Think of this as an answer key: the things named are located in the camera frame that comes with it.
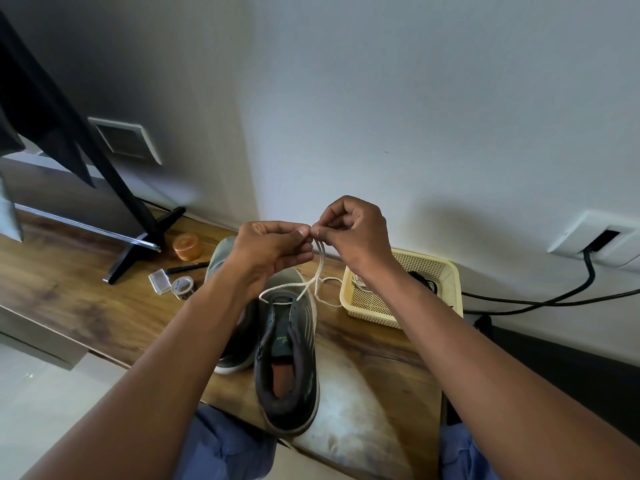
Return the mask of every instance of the gray sneaker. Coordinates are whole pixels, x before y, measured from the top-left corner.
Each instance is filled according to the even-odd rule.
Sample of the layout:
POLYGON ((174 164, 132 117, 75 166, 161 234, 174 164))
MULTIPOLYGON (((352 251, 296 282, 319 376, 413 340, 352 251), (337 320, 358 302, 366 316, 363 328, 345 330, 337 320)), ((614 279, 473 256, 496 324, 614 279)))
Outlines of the gray sneaker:
MULTIPOLYGON (((304 282, 295 268, 274 274, 266 289, 304 282)), ((316 372, 316 302, 302 288, 267 293, 260 302, 260 318, 266 322, 255 355, 255 390, 269 427, 281 436, 304 433, 316 418, 320 384, 316 372), (281 373, 288 374, 283 386, 281 373)))
MULTIPOLYGON (((222 263, 231 254, 235 241, 235 237, 227 237, 219 243, 207 268, 205 282, 219 270, 222 263)), ((240 315, 240 318, 238 318, 238 323, 231 333, 231 338, 229 338, 214 371, 217 374, 233 374, 234 372, 244 371, 251 366, 259 336, 258 301, 254 299, 251 300, 240 315)))

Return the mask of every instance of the tape roll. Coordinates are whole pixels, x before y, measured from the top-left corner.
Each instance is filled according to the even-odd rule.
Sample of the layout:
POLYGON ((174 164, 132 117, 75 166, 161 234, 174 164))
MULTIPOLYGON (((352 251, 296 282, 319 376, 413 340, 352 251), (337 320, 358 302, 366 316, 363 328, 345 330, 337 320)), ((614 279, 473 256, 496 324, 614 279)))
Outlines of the tape roll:
POLYGON ((171 291, 178 299, 187 299, 196 292, 196 283, 190 276, 181 276, 171 285, 171 291))

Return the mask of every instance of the plastic basket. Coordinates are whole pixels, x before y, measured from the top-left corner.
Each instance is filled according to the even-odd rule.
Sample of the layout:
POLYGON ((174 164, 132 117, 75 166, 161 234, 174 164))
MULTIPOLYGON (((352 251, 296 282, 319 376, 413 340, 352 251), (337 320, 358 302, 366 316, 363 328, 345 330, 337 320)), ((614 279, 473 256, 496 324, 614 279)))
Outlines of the plastic basket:
MULTIPOLYGON (((400 249, 391 249, 394 257, 407 271, 417 271, 425 278, 436 282, 438 297, 453 311, 462 316, 462 293, 460 291, 460 277, 458 269, 450 261, 412 253, 400 249)), ((389 311, 385 302, 375 293, 366 293, 353 284, 354 273, 347 267, 344 270, 342 287, 340 288, 340 302, 347 313, 356 318, 368 320, 395 328, 400 328, 398 322, 389 311)))

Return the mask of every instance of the wooden surface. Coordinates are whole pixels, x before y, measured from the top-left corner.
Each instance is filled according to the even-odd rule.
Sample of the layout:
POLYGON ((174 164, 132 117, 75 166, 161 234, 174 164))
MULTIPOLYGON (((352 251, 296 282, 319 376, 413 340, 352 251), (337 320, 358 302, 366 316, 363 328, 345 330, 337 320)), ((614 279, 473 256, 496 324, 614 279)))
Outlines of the wooden surface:
MULTIPOLYGON (((0 235, 0 306, 132 365, 182 306, 156 295, 148 275, 183 264, 164 252, 137 263, 115 285, 102 282, 124 244, 42 217, 20 213, 25 242, 0 235)), ((207 260, 235 234, 183 217, 168 233, 197 233, 207 260)), ((299 267, 305 276, 316 262, 299 267)), ((324 276, 342 276, 328 259, 324 276)), ((201 283, 204 269, 190 275, 201 283)), ((339 283, 321 296, 339 303, 339 283)), ((401 330, 349 317, 318 303, 316 355, 321 402, 311 428, 294 444, 309 456, 364 479, 437 478, 440 385, 401 330)), ((203 400, 264 427, 252 369, 213 375, 203 400)))

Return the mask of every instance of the sneaker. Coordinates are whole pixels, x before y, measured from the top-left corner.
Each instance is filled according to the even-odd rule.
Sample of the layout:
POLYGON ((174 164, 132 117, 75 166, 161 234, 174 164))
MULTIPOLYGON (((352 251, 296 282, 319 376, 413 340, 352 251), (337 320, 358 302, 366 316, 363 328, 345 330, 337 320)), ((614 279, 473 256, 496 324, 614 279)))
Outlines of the sneaker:
MULTIPOLYGON (((295 269, 274 274, 266 288, 303 282, 295 269)), ((255 356, 255 391, 269 427, 280 436, 297 436, 316 418, 320 384, 316 373, 317 311, 311 291, 279 289, 260 302, 264 332, 255 356)))
MULTIPOLYGON (((231 254, 235 241, 235 237, 227 237, 220 241, 207 268, 205 282, 220 269, 222 263, 231 254)), ((231 333, 231 338, 229 338, 214 372, 217 374, 233 374, 244 371, 251 366, 259 338, 258 300, 254 299, 251 300, 238 318, 237 325, 231 333)))

